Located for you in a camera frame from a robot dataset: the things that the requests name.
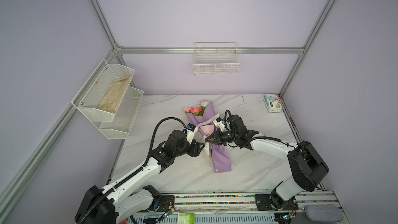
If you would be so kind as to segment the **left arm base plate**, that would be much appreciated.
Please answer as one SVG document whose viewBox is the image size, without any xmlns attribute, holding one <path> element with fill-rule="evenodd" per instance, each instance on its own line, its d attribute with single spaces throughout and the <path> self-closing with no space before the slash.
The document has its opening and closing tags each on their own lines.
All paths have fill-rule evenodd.
<svg viewBox="0 0 398 224">
<path fill-rule="evenodd" d="M 174 195 L 162 195 L 156 212 L 164 213 L 168 211 L 171 206 L 174 206 L 174 204 L 175 204 Z"/>
</svg>

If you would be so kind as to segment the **pink purple wrapping paper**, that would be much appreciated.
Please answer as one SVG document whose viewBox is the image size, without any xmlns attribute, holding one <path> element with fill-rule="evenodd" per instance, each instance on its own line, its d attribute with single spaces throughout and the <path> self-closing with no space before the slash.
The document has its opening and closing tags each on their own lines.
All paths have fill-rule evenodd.
<svg viewBox="0 0 398 224">
<path fill-rule="evenodd" d="M 197 126 L 198 129 L 197 132 L 200 133 L 200 135 L 202 136 L 202 140 L 204 141 L 202 132 L 199 130 L 198 125 L 215 116 L 216 111 L 214 109 L 212 101 L 210 101 L 210 104 L 206 108 L 202 107 L 202 110 L 203 110 L 202 116 L 195 116 L 191 113 L 188 113 L 186 115 L 189 119 L 189 123 Z M 208 155 L 212 160 L 215 173 L 224 173 L 232 171 L 230 157 L 223 146 L 217 146 L 206 142 L 204 150 L 205 154 Z"/>
</svg>

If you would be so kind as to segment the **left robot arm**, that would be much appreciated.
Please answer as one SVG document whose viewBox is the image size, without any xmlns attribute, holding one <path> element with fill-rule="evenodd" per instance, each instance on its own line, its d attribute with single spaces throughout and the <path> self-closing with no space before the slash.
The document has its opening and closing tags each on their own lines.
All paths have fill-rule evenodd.
<svg viewBox="0 0 398 224">
<path fill-rule="evenodd" d="M 102 188 L 88 189 L 76 213 L 76 223 L 119 224 L 134 213 L 156 207 L 160 193 L 143 184 L 170 167 L 177 157 L 197 157 L 205 147 L 194 139 L 200 127 L 193 124 L 184 124 L 182 130 L 174 130 L 166 141 L 154 147 L 158 128 L 168 120 L 182 122 L 176 117 L 160 120 L 153 131 L 146 159 L 119 180 Z"/>
</svg>

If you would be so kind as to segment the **cream printed ribbon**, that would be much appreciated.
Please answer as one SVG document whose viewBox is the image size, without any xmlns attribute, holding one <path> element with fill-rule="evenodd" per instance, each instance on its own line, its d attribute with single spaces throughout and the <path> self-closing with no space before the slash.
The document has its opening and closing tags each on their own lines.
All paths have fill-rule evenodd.
<svg viewBox="0 0 398 224">
<path fill-rule="evenodd" d="M 209 120 L 207 120 L 207 121 L 205 121 L 203 123 L 200 123 L 198 125 L 199 130 L 202 132 L 203 139 L 205 139 L 206 137 L 210 136 L 214 132 L 214 129 L 218 127 L 217 119 L 219 117 L 220 117 L 220 114 L 216 114 L 215 116 L 213 116 Z"/>
</svg>

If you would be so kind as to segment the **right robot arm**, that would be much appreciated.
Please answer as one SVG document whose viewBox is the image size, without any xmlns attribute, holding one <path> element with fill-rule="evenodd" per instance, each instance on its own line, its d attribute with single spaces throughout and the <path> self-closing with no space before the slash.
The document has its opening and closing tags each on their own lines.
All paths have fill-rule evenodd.
<svg viewBox="0 0 398 224">
<path fill-rule="evenodd" d="M 215 131 L 205 136 L 205 142 L 217 146 L 234 143 L 238 148 L 264 152 L 289 164 L 290 175 L 269 195 L 268 205 L 274 210 L 284 209 L 293 197 L 303 191 L 314 191 L 329 173 L 329 167 L 308 141 L 288 143 L 249 130 L 239 115 L 231 115 L 228 110 L 224 119 L 214 120 L 214 125 Z"/>
</svg>

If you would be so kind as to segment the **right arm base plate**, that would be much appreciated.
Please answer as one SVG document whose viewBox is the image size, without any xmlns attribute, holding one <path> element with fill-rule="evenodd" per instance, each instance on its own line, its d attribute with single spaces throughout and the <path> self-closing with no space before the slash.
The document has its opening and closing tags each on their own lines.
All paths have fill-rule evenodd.
<svg viewBox="0 0 398 224">
<path fill-rule="evenodd" d="M 294 197 L 285 201 L 276 194 L 256 194 L 255 204 L 259 211 L 296 211 L 298 209 Z"/>
</svg>

